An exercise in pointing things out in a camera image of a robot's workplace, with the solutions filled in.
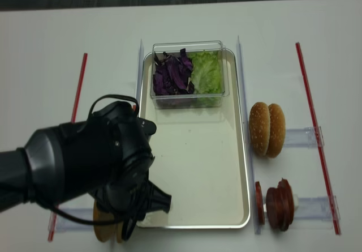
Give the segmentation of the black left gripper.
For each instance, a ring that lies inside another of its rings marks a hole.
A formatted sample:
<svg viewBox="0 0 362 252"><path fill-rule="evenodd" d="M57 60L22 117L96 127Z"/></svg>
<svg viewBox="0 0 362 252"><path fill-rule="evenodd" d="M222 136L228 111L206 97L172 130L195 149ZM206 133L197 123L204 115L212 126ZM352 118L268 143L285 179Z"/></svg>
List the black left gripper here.
<svg viewBox="0 0 362 252"><path fill-rule="evenodd" d="M116 219L135 217L143 220L149 212L168 213L171 195L149 180L149 168L155 157L149 145L156 125L139 118L139 105L116 101L103 109L89 110L87 126L100 120L111 137L115 158L108 183L92 192L96 206Z"/></svg>

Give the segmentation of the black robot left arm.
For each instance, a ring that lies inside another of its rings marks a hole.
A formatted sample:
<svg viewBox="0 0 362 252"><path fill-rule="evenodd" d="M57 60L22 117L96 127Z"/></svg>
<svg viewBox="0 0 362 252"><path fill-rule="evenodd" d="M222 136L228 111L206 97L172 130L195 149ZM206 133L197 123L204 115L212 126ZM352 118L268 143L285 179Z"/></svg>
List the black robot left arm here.
<svg viewBox="0 0 362 252"><path fill-rule="evenodd" d="M24 147L1 153L1 210L22 203L57 207L84 194L115 220L169 212L171 196L148 178L153 122L117 101L84 122L36 130Z"/></svg>

